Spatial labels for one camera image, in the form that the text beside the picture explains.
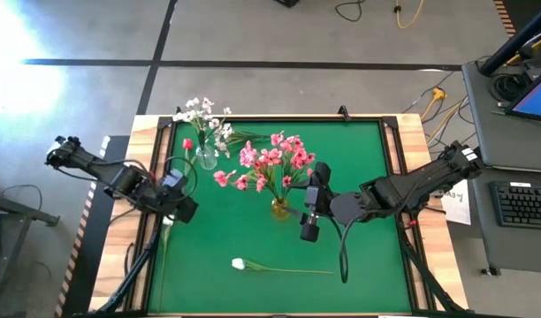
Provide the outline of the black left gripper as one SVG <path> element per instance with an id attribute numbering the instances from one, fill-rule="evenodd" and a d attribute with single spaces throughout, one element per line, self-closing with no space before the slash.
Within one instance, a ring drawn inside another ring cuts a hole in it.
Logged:
<path id="1" fill-rule="evenodd" d="M 189 223 L 198 208 L 198 203 L 191 197 L 183 200 L 185 194 L 176 188 L 164 188 L 152 201 L 151 207 L 157 213 L 173 213 L 176 209 L 176 218 L 182 223 Z"/>

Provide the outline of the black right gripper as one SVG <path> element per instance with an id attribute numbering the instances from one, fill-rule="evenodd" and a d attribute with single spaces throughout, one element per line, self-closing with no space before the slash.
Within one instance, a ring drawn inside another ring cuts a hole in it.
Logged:
<path id="1" fill-rule="evenodd" d="M 310 173 L 305 180 L 292 183 L 294 189 L 306 189 L 309 186 L 318 188 L 318 196 L 316 202 L 316 213 L 313 209 L 309 213 L 302 213 L 294 208 L 285 208 L 285 211 L 293 215 L 301 226 L 301 239 L 308 242 L 316 242 L 319 235 L 319 227 L 317 221 L 319 216 L 327 217 L 331 220 L 334 215 L 331 212 L 331 201 L 335 198 L 334 193 L 329 187 L 331 178 L 331 169 L 327 163 L 317 162 L 315 169 Z"/>

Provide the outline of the white artificial tulip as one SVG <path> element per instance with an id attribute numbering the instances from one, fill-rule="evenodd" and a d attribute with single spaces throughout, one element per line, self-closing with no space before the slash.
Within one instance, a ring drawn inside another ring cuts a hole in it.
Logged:
<path id="1" fill-rule="evenodd" d="M 332 275 L 330 271 L 322 270 L 307 270 L 307 269 L 275 269 L 263 266 L 261 264 L 243 259 L 232 259 L 232 267 L 242 271 L 268 271 L 268 272 L 284 272 L 284 273 L 302 273 L 302 274 L 318 274 L 318 275 Z"/>
<path id="2" fill-rule="evenodd" d="M 160 272 L 161 283 L 160 283 L 160 290 L 159 290 L 158 308 L 161 308 L 162 301 L 163 301 L 165 263 L 166 263 L 166 257 L 167 257 L 167 252 L 168 252 L 169 240 L 171 236 L 171 228 L 173 225 L 174 225 L 174 220 L 168 216 L 165 216 L 163 219 L 163 229 L 161 233 L 163 249 L 162 249 L 162 262 L 161 262 L 161 272 Z"/>

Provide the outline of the pink artificial flower bunch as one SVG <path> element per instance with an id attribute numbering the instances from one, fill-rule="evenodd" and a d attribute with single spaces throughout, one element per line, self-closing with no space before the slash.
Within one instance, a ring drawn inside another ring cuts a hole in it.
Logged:
<path id="1" fill-rule="evenodd" d="M 236 179 L 232 179 L 235 174 L 236 170 L 228 173 L 219 170 L 213 174 L 213 178 L 221 187 L 232 186 L 243 192 L 247 190 L 255 190 L 258 193 L 264 190 L 269 191 L 274 199 L 279 202 L 286 201 L 289 194 L 288 187 L 293 182 L 291 176 L 279 176 L 274 169 L 250 170 Z"/>
<path id="2" fill-rule="evenodd" d="M 270 144 L 270 148 L 257 149 L 247 141 L 240 150 L 240 166 L 249 172 L 254 170 L 254 162 L 263 161 L 267 170 L 274 169 L 279 176 L 291 176 L 292 183 L 301 181 L 313 171 L 311 166 L 316 155 L 305 148 L 299 135 L 286 137 L 283 132 L 275 133 L 270 136 Z"/>

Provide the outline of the white artificial flower bunch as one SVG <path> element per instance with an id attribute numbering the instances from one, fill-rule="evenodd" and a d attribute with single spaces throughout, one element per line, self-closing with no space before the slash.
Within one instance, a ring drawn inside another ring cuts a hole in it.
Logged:
<path id="1" fill-rule="evenodd" d="M 213 132 L 214 145 L 218 152 L 223 153 L 227 158 L 231 157 L 230 146 L 251 141 L 268 141 L 270 135 L 254 132 L 238 131 L 232 128 L 229 123 L 218 126 Z"/>
<path id="2" fill-rule="evenodd" d="M 204 97 L 202 100 L 195 97 L 186 102 L 179 121 L 175 121 L 173 117 L 172 119 L 175 122 L 189 123 L 194 128 L 199 146 L 203 146 L 210 139 L 214 140 L 214 130 L 218 126 L 228 123 L 226 119 L 231 114 L 230 108 L 224 108 L 223 116 L 216 117 L 212 113 L 212 107 L 214 105 L 215 103 L 207 97 Z"/>

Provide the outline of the yellow ribbed glass vase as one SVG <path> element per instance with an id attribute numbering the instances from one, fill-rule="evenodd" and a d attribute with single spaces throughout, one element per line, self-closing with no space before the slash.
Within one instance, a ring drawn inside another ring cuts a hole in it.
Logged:
<path id="1" fill-rule="evenodd" d="M 289 204 L 286 199 L 275 198 L 271 203 L 271 214 L 276 220 L 285 221 L 290 216 L 287 211 L 288 207 Z"/>

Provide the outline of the green table mat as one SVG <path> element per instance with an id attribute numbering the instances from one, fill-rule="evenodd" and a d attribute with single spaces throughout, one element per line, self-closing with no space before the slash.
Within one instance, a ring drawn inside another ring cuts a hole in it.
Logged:
<path id="1" fill-rule="evenodd" d="M 328 220 L 308 242 L 293 217 L 276 220 L 272 194 L 221 187 L 198 170 L 189 189 L 198 203 L 190 223 L 171 229 L 158 308 L 163 243 L 159 246 L 149 311 L 159 314 L 363 314 L 410 308 L 395 222 L 354 225 L 340 240 Z M 330 271 L 332 275 L 242 271 L 243 258 L 275 269 Z"/>

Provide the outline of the black hazard-striped platform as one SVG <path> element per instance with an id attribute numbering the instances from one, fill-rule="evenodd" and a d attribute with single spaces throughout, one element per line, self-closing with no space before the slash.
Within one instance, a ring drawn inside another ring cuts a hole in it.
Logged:
<path id="1" fill-rule="evenodd" d="M 114 205 L 114 200 L 103 189 L 104 185 L 99 183 L 92 183 L 88 188 L 52 318 L 69 318 L 90 310 Z"/>

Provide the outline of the white paper sheet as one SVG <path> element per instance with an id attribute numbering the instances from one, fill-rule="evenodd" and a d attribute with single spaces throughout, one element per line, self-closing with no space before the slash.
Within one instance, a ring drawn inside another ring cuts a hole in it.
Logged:
<path id="1" fill-rule="evenodd" d="M 462 180 L 451 190 L 445 192 L 441 198 L 446 220 L 453 223 L 471 225 L 469 208 L 468 181 Z"/>

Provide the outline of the grey side desk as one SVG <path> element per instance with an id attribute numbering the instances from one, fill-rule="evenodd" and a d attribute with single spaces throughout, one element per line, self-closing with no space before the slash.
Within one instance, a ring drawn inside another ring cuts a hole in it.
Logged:
<path id="1" fill-rule="evenodd" d="M 488 266 L 541 272 L 541 229 L 499 224 L 493 183 L 541 186 L 541 123 L 508 116 L 489 93 L 491 79 L 474 63 L 461 67 L 485 169 L 470 181 Z"/>

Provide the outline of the black keyboard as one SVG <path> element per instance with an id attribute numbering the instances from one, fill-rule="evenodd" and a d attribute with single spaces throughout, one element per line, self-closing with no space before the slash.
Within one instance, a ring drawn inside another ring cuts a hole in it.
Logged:
<path id="1" fill-rule="evenodd" d="M 499 226 L 541 230 L 541 183 L 531 185 L 511 187 L 506 181 L 488 185 Z"/>

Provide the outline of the laptop with blue screen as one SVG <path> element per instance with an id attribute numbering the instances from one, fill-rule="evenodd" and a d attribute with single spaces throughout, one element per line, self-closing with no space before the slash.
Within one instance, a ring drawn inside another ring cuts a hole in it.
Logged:
<path id="1" fill-rule="evenodd" d="M 541 121 L 541 74 L 506 108 L 508 116 Z"/>

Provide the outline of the black pole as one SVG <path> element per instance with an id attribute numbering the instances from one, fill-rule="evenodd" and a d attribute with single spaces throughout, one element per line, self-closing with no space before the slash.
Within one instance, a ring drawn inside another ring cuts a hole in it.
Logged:
<path id="1" fill-rule="evenodd" d="M 491 57 L 489 57 L 479 72 L 484 76 L 490 76 L 499 69 L 539 30 L 541 29 L 541 11 L 534 16 L 530 22 L 511 37 L 502 47 L 500 47 Z"/>

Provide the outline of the black frame strut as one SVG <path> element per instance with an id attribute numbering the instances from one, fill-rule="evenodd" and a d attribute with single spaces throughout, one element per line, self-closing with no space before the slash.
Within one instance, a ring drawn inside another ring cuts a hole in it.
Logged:
<path id="1" fill-rule="evenodd" d="M 408 228 L 408 222 L 409 220 L 407 218 L 402 219 L 401 215 L 395 217 L 406 274 L 413 276 L 411 267 L 416 269 L 420 280 L 419 286 L 425 301 L 425 304 L 422 305 L 419 300 L 414 300 L 412 313 L 434 316 L 469 313 L 469 310 L 453 301 L 452 297 L 430 272 L 419 234 L 419 227 L 416 225 L 413 228 Z"/>
<path id="2" fill-rule="evenodd" d="M 151 257 L 156 253 L 161 227 L 160 216 L 155 216 L 154 227 L 148 244 L 142 248 L 141 254 L 133 262 L 133 266 L 125 274 L 117 290 L 112 293 L 103 306 L 95 311 L 96 314 L 109 317 L 118 313 L 117 309 L 126 299 L 127 294 L 133 289 L 141 270 L 149 263 Z"/>

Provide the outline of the black table frame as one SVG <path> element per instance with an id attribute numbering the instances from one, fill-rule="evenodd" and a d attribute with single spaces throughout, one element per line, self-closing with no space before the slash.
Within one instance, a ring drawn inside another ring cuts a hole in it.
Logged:
<path id="1" fill-rule="evenodd" d="M 317 159 L 325 161 L 332 169 L 330 185 L 337 192 L 358 191 L 359 185 L 376 177 L 392 174 L 391 159 L 385 142 L 385 125 L 382 116 L 353 115 L 350 122 L 345 122 L 341 115 L 299 115 L 299 116 L 256 116 L 232 117 L 231 124 L 237 129 L 254 133 L 277 133 L 285 130 L 287 135 L 298 134 L 311 152 L 316 152 Z M 245 318 L 245 317 L 338 317 L 369 316 L 378 314 L 410 314 L 417 292 L 413 278 L 406 274 L 402 252 L 401 259 L 407 279 L 410 308 L 404 313 L 363 313 L 363 314 L 160 314 L 163 317 L 181 316 L 182 318 Z"/>

